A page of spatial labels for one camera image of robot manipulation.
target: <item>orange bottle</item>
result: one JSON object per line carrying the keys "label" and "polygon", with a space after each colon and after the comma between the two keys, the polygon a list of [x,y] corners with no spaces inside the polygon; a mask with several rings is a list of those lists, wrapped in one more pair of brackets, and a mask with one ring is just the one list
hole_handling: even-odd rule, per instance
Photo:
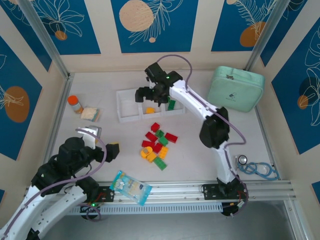
{"label": "orange bottle", "polygon": [[84,108],[81,106],[77,96],[71,95],[68,97],[68,103],[72,107],[73,111],[76,114],[81,114],[84,111]]}

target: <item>mint green case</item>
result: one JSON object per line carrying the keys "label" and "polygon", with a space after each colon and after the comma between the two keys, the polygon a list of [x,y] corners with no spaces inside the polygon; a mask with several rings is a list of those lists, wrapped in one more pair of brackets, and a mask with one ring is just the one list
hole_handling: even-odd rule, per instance
{"label": "mint green case", "polygon": [[265,89],[265,77],[228,66],[219,66],[212,76],[208,102],[241,112],[249,112]]}

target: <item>blue plastic bag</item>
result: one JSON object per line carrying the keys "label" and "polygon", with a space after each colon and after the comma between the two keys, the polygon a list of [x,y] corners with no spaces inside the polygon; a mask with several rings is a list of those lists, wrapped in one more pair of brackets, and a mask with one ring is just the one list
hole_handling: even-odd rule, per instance
{"label": "blue plastic bag", "polygon": [[152,186],[126,175],[123,171],[119,171],[110,189],[120,192],[122,195],[143,206],[151,192]]}

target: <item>red toy block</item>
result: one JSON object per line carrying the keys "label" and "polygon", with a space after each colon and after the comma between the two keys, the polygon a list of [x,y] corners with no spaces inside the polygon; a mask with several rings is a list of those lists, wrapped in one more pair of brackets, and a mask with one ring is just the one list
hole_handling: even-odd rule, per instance
{"label": "red toy block", "polygon": [[171,133],[166,133],[164,136],[168,141],[173,142],[174,144],[176,143],[178,137],[175,135],[172,135]]}
{"label": "red toy block", "polygon": [[154,146],[153,151],[154,151],[156,154],[158,154],[158,153],[160,152],[160,150],[162,149],[162,147],[163,147],[163,145],[162,145],[160,142],[158,142],[158,143]]}
{"label": "red toy block", "polygon": [[158,124],[158,123],[154,123],[152,126],[151,126],[151,131],[152,132],[156,132],[156,131],[158,131],[160,129],[160,125]]}
{"label": "red toy block", "polygon": [[155,147],[155,143],[152,141],[142,141],[141,147],[145,148],[145,147],[151,147],[152,149],[154,149]]}
{"label": "red toy block", "polygon": [[152,134],[151,132],[148,131],[148,133],[145,135],[147,139],[149,139],[151,142],[157,141],[157,136]]}

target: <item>green toy block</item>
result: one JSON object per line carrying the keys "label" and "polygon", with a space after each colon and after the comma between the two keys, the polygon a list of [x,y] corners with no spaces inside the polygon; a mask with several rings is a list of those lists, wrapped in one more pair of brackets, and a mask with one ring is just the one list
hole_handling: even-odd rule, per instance
{"label": "green toy block", "polygon": [[165,133],[163,131],[161,131],[160,129],[158,131],[155,132],[155,135],[158,137],[158,138],[161,138]]}
{"label": "green toy block", "polygon": [[159,143],[161,143],[163,146],[166,146],[168,144],[168,140],[162,136],[158,139]]}
{"label": "green toy block", "polygon": [[167,167],[167,164],[165,164],[165,162],[158,156],[153,160],[153,162],[161,169],[161,171]]}
{"label": "green toy block", "polygon": [[168,111],[171,111],[175,108],[176,101],[175,100],[170,100],[169,106],[168,106]]}

